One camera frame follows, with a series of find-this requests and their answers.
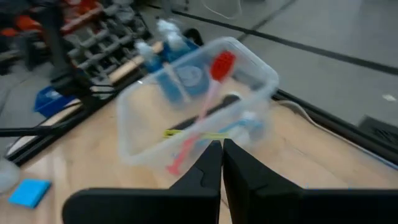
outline orange object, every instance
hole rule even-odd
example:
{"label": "orange object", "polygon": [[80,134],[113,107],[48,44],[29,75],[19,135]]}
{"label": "orange object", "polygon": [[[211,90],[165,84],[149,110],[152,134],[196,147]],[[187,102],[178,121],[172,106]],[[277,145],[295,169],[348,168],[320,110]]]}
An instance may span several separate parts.
{"label": "orange object", "polygon": [[[64,0],[64,3],[67,5],[67,9],[65,11],[67,12],[67,14],[72,14],[73,17],[79,17],[90,12],[93,9],[97,9],[100,7],[100,5],[95,0]],[[96,16],[97,14],[90,15],[87,19],[81,22],[82,24],[74,24],[73,26],[68,26],[68,22],[70,22],[72,19],[65,18],[65,22],[67,24],[65,25],[65,29],[62,29],[62,32],[65,35],[70,34],[76,29],[85,26],[87,22],[92,21],[96,18]],[[27,15],[19,16],[16,21],[16,26],[20,30],[41,30],[41,25]],[[10,27],[0,30],[0,33],[2,35],[12,37],[17,35],[18,31]]]}
{"label": "orange object", "polygon": [[236,56],[231,52],[227,50],[222,52],[211,65],[211,77],[218,82],[222,82],[233,68],[235,59]]}

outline toothbrush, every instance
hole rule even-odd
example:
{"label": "toothbrush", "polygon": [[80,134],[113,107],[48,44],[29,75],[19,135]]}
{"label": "toothbrush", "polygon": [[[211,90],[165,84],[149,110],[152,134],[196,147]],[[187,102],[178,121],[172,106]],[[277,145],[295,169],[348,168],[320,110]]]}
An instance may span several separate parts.
{"label": "toothbrush", "polygon": [[[210,107],[213,98],[220,90],[222,82],[228,77],[230,71],[232,71],[235,60],[236,56],[227,50],[223,51],[219,54],[219,56],[215,58],[210,68],[210,75],[212,77],[210,88],[207,92],[205,103],[203,104],[203,107],[199,112],[195,124],[201,122],[203,118],[205,118],[206,112]],[[178,171],[178,168],[186,158],[187,154],[190,152],[195,141],[199,139],[199,137],[199,134],[195,134],[183,142],[181,152],[178,154],[177,158],[174,159],[173,164],[171,166],[167,166],[167,170],[171,174],[179,175],[180,172]]]}

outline yellow tape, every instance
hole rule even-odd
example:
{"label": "yellow tape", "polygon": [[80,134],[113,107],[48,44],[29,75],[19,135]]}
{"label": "yellow tape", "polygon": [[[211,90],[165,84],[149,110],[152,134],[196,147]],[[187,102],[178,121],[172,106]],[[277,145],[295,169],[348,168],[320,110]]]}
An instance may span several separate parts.
{"label": "yellow tape", "polygon": [[[163,132],[163,138],[165,138],[165,139],[171,138],[173,135],[178,134],[180,132],[182,132],[182,131],[175,130],[175,129],[165,130]],[[201,136],[202,139],[209,139],[209,140],[222,140],[227,137],[228,137],[227,133],[204,133]]]}

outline gray floor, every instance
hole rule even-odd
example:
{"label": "gray floor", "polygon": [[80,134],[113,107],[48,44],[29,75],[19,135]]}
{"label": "gray floor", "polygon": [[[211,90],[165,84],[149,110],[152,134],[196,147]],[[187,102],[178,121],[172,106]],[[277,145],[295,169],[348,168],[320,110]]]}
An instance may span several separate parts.
{"label": "gray floor", "polygon": [[[226,16],[237,11],[237,0],[204,0]],[[243,14],[228,20],[210,12],[201,1],[190,1],[188,14],[252,29],[275,13],[288,0],[241,0]],[[286,10],[258,28],[301,44],[398,67],[398,2],[394,0],[296,0]],[[161,10],[142,11],[155,31],[155,16]],[[241,32],[183,16],[174,16],[186,27],[197,28],[205,41],[222,36],[239,37]],[[398,126],[398,77],[377,72],[304,50],[250,35],[243,44],[273,67],[280,75],[280,88],[352,124],[372,116]],[[14,67],[14,74],[0,77],[0,96],[5,99],[0,114],[1,127],[33,126],[44,118],[32,112],[35,94],[48,85],[50,65],[32,73]],[[13,139],[0,138],[0,148]]]}

